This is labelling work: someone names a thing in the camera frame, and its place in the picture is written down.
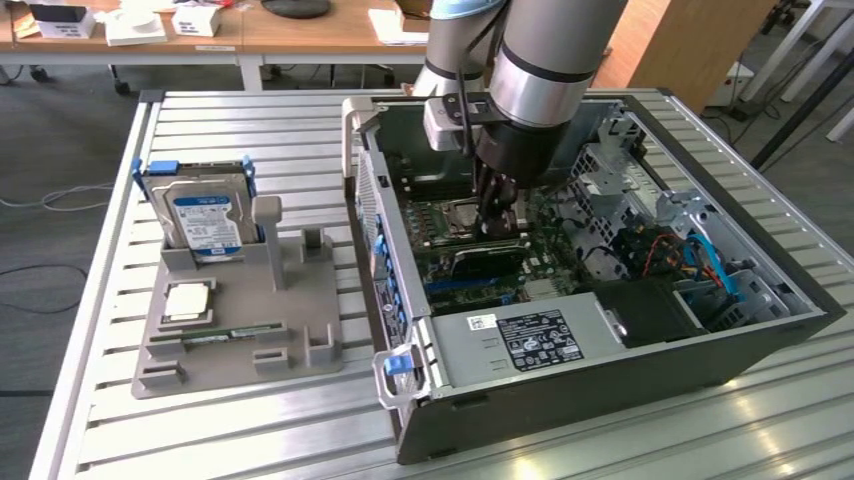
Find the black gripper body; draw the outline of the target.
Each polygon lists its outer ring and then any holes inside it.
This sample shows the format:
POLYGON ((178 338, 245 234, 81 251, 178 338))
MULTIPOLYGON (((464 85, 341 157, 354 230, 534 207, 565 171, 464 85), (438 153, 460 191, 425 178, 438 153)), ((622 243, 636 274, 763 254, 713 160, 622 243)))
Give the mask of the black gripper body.
POLYGON ((552 164, 569 128, 569 122, 549 128, 514 122, 488 124, 476 147, 477 181, 484 183, 498 174, 506 175, 522 188, 534 186, 552 164))

